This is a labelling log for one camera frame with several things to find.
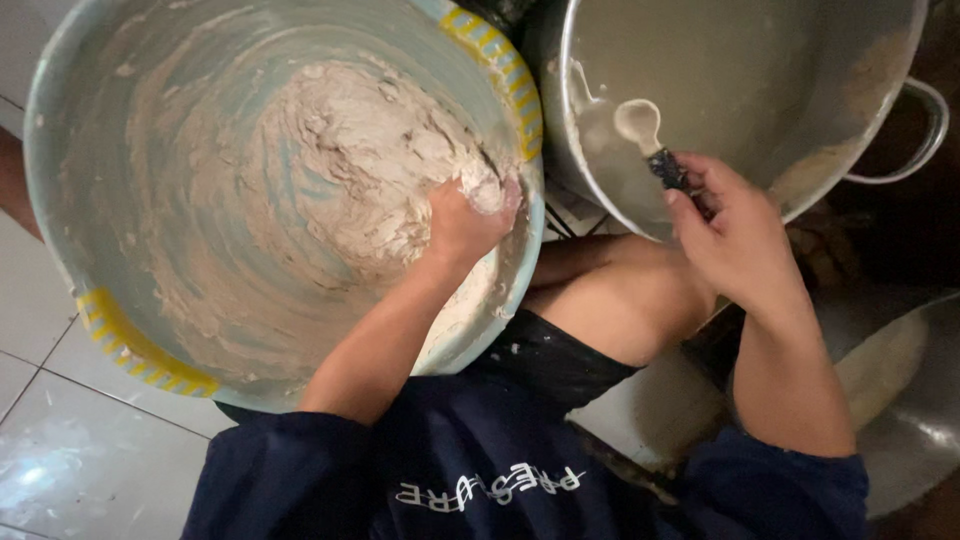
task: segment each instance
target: spoon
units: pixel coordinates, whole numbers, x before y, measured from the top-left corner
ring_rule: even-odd
[[[690,187],[686,171],[657,139],[660,131],[660,108],[648,99],[632,99],[621,103],[613,113],[613,126],[623,138],[633,142],[647,160],[650,172],[663,181],[664,189],[679,189],[697,206],[709,221],[713,212],[704,204],[699,190]]]

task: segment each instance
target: black shorts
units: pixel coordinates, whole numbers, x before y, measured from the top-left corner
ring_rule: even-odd
[[[590,403],[638,370],[594,351],[533,311],[521,309],[461,374],[507,380],[570,410]],[[239,424],[266,414],[216,404]]]

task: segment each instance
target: person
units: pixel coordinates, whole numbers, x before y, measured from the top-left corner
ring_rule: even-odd
[[[27,196],[27,175],[23,167],[23,144],[0,128],[0,209],[34,238],[43,241],[34,210]]]
[[[542,246],[521,309],[457,375],[410,377],[437,313],[516,205],[430,194],[429,247],[320,364],[299,410],[217,435],[183,538],[862,538],[868,481],[778,209],[719,160],[678,153],[716,214],[665,192],[679,247]],[[564,415],[746,312],[739,428],[698,447],[676,505],[587,456]]]

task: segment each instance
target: forearm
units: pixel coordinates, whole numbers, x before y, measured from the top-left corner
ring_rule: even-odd
[[[324,359],[298,409],[374,424],[407,381],[430,326],[469,271],[428,250]]]
[[[733,374],[737,412],[747,432],[768,444],[853,454],[850,411],[813,308],[805,291],[792,296],[779,309],[748,311]]]

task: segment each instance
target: black handle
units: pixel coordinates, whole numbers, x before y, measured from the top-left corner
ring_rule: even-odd
[[[707,207],[707,203],[701,194],[690,187],[690,181],[686,177],[686,170],[677,163],[666,148],[660,148],[656,154],[647,158],[647,165],[650,166],[650,172],[663,182],[663,189],[679,189],[693,201],[693,204],[704,216],[705,221],[713,219],[716,215],[713,210]]]

